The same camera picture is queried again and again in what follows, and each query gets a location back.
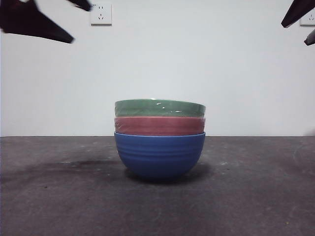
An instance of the blue bowl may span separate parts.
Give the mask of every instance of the blue bowl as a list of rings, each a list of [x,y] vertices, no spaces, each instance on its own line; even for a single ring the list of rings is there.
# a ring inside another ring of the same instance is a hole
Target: blue bowl
[[[147,179],[175,178],[200,158],[205,133],[184,136],[140,136],[115,132],[118,154],[132,172]]]

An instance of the electrical outlet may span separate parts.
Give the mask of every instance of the electrical outlet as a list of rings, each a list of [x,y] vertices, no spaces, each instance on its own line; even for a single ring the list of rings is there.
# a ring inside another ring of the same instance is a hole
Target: electrical outlet
[[[315,26],[315,9],[312,9],[310,12],[306,13],[300,19],[301,26]]]
[[[112,4],[103,1],[92,1],[90,17],[91,25],[111,25]]]

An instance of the dark surface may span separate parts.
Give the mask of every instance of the dark surface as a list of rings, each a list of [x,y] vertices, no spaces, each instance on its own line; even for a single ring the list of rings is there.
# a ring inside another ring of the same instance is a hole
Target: dark surface
[[[127,171],[113,137],[1,138],[3,236],[314,236],[315,137],[206,138],[181,179]]]

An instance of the stacked bowls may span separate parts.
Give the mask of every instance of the stacked bowls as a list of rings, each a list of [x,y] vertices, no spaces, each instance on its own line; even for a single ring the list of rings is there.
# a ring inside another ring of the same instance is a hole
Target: stacked bowls
[[[133,99],[115,103],[115,140],[123,163],[148,179],[168,179],[189,171],[205,138],[205,106],[197,103]]]

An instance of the green bowl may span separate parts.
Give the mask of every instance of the green bowl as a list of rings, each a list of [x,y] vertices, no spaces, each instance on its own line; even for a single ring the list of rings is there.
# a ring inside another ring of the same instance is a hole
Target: green bowl
[[[115,102],[116,117],[204,117],[201,104],[174,100],[132,99]]]

